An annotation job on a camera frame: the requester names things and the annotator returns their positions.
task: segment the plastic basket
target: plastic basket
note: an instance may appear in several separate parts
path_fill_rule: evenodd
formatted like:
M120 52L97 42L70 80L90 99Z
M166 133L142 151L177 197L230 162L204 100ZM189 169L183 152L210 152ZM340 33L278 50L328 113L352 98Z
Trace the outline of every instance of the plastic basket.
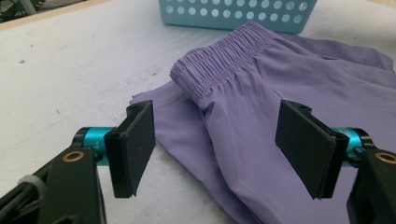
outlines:
M234 29L254 20L275 32L298 34L317 0L160 0L165 24Z

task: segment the white table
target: white table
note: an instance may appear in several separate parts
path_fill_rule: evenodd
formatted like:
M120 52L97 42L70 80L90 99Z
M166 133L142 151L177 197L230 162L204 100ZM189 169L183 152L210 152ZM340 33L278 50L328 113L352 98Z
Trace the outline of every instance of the white table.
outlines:
M303 36L376 48L396 60L396 8L319 0ZM67 148L84 126L117 126L131 95L170 80L173 63L227 31L165 26L154 0L96 0L0 24L0 195ZM114 199L108 223L230 223L211 196L156 146L137 197Z

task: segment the perforated basket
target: perforated basket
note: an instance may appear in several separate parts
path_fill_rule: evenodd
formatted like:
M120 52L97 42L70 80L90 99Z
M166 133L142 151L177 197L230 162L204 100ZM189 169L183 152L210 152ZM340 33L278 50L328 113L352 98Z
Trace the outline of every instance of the perforated basket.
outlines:
M166 24L234 29L254 20L266 28L298 34L317 0L160 0Z

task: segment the garment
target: garment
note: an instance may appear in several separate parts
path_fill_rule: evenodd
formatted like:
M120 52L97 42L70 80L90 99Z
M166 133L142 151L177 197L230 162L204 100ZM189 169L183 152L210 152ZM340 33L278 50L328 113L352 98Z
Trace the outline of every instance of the garment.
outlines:
M158 140L239 223L258 221L255 216L264 223L347 222L345 204L356 171L343 170L334 199L312 201L274 143L280 99L310 105L329 126L357 126L369 133L384 130L364 122L365 116L384 114L382 125L395 118L395 104L384 107L395 99L388 57L335 42L312 40L315 44L302 48L307 42L291 42L248 23L176 63L171 76L183 91L168 83L131 102L154 100ZM349 61L337 50L320 50L327 52L321 57L313 53L315 45L326 44L371 53L345 56ZM380 94L355 99L362 90ZM362 112L367 103L374 105ZM389 126L388 131L396 130ZM384 137L378 141L389 149L394 144Z

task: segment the laundry basket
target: laundry basket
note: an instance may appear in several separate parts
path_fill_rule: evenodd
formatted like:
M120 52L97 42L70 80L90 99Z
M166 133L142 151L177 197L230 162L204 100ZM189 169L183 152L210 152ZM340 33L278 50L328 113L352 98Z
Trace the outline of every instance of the laundry basket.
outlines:
M234 29L256 21L275 32L298 34L317 0L160 0L165 24Z

